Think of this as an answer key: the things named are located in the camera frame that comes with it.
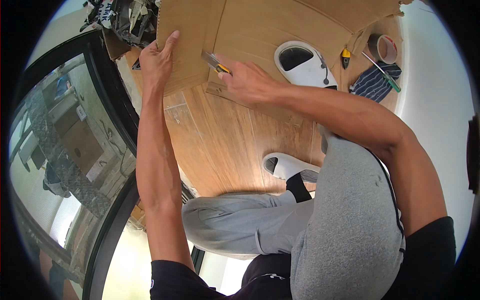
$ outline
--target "cardboard box with label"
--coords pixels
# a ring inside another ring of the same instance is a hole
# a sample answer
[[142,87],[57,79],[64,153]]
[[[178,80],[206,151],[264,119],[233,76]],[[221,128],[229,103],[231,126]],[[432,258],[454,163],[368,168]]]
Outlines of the cardboard box with label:
[[[209,82],[207,93],[244,105],[202,60],[202,50],[251,60],[273,78],[286,81],[274,63],[279,45],[291,40],[309,43],[332,68],[346,45],[358,53],[371,32],[369,26],[390,15],[402,15],[398,0],[162,0],[158,48],[174,30],[180,30],[165,95]],[[250,108],[295,126],[302,121],[283,108]]]

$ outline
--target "hand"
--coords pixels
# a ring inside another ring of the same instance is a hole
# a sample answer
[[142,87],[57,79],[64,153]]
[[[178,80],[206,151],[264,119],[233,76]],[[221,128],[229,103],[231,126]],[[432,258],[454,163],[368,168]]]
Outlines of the hand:
[[165,42],[162,51],[158,51],[156,40],[140,53],[140,66],[144,80],[144,94],[162,93],[173,68],[173,49],[177,44],[180,31],[174,31]]
[[233,74],[218,73],[218,77],[227,85],[230,93],[245,103],[268,102],[274,98],[278,88],[285,84],[273,79],[251,61],[234,61],[220,54],[215,56]]

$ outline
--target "striped cloth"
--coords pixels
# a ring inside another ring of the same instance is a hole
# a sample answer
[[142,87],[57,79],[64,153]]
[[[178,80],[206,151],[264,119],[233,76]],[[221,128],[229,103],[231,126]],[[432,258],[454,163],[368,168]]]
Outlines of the striped cloth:
[[[385,72],[397,80],[402,70],[396,63],[388,65],[383,61],[377,63]],[[382,72],[375,66],[364,71],[354,85],[350,86],[350,92],[354,95],[364,96],[379,103],[392,90],[392,86],[383,77]]]

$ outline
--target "green screwdriver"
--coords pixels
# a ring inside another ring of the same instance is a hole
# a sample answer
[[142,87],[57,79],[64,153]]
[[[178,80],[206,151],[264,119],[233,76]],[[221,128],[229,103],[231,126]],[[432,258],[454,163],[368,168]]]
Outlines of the green screwdriver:
[[385,72],[382,68],[380,68],[380,66],[375,62],[373,61],[368,55],[365,54],[365,52],[362,52],[363,55],[365,55],[366,58],[369,59],[369,61],[373,62],[373,64],[378,68],[380,69],[380,72],[382,72],[384,74],[384,78],[388,81],[388,83],[393,87],[393,89],[395,89],[398,93],[400,93],[400,91],[402,90],[400,88],[400,86],[396,83],[395,79],[393,79],[390,74],[388,74],[387,72]]

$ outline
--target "duct tape roll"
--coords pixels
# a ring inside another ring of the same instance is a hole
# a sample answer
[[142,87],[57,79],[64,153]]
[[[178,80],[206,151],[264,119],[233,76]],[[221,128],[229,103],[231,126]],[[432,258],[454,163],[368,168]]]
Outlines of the duct tape roll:
[[387,35],[372,34],[368,39],[368,49],[376,60],[389,65],[395,63],[398,51],[392,38]]

